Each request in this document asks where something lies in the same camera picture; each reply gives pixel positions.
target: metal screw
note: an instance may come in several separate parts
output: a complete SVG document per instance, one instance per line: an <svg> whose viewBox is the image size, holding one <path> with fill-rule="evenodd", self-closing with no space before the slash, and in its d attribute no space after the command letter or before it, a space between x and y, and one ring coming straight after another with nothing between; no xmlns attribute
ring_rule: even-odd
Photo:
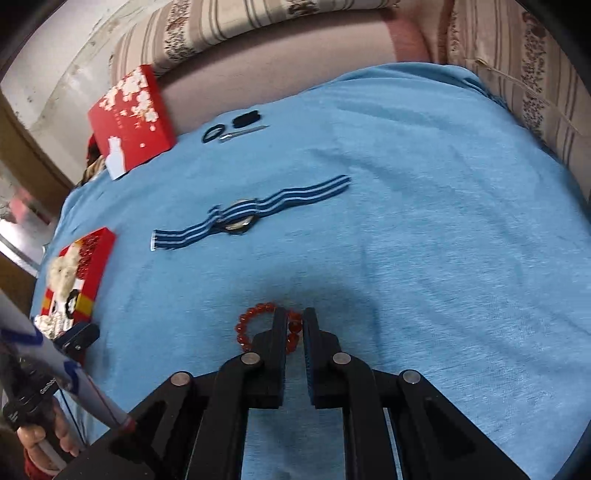
<svg viewBox="0 0 591 480"><path fill-rule="evenodd" d="M191 381L191 377L185 372L176 372L170 381L175 387L183 387Z"/></svg>
<svg viewBox="0 0 591 480"><path fill-rule="evenodd" d="M261 356L255 352L248 352L241 356L240 360L245 365L256 365L261 361Z"/></svg>
<svg viewBox="0 0 591 480"><path fill-rule="evenodd" d="M333 362L337 365L346 365L351 361L351 356L345 352L335 353L333 355Z"/></svg>
<svg viewBox="0 0 591 480"><path fill-rule="evenodd" d="M421 374L419 372L417 372L416 370L406 370L402 374L402 378L407 383L415 384L415 383L419 383L421 381Z"/></svg>

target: red gift box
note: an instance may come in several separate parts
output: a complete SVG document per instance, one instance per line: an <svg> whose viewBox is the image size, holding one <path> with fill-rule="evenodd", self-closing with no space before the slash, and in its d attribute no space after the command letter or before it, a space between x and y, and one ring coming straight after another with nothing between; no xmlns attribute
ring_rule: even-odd
<svg viewBox="0 0 591 480"><path fill-rule="evenodd" d="M50 317L54 315L53 335L44 332L51 340L55 340L77 322L90 320L100 279L114 243L115 234L103 227L76 240L60 251L58 257L65 257L70 248L76 249L79 261L75 267L74 282L72 287L68 288L69 295L65 301L60 299L57 292L54 292L50 287L45 292L41 315ZM39 317L36 317L35 324L43 331L41 325L38 324L39 320Z"/></svg>
<svg viewBox="0 0 591 480"><path fill-rule="evenodd" d="M88 112L112 179L170 150L173 127L150 65L140 65Z"/></svg>

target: blue striped watch strap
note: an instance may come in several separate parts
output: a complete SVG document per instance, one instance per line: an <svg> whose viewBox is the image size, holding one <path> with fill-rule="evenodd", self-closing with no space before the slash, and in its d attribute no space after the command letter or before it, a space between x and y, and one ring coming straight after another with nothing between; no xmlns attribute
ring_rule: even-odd
<svg viewBox="0 0 591 480"><path fill-rule="evenodd" d="M219 205L209 209L207 218L197 225L184 230L154 230L151 249L176 249L186 247L213 233L222 231L225 225L254 216L257 218L273 215L286 208L326 200L341 192L350 185L351 178L339 175L333 179L312 185L311 187L283 189L266 199L244 200L222 210Z"/></svg>

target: black elastic band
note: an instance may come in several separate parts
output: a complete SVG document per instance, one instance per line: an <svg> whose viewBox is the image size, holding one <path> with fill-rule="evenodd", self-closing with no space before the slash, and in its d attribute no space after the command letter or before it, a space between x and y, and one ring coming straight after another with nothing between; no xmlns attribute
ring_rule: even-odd
<svg viewBox="0 0 591 480"><path fill-rule="evenodd" d="M224 124L217 124L211 128L208 128L207 131L203 134L203 138L201 141L203 143L211 142L211 140L215 140L219 137L222 133L226 131L226 125Z"/></svg>

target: red bead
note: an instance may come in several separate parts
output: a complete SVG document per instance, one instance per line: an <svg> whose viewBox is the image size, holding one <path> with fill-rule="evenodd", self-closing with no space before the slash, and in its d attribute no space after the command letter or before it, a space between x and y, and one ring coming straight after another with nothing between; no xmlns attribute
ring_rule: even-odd
<svg viewBox="0 0 591 480"><path fill-rule="evenodd" d="M291 333L300 333L301 332L301 322L290 322L288 324Z"/></svg>
<svg viewBox="0 0 591 480"><path fill-rule="evenodd" d="M287 336L287 343L295 343L296 345L300 341L300 336L297 333L290 333Z"/></svg>

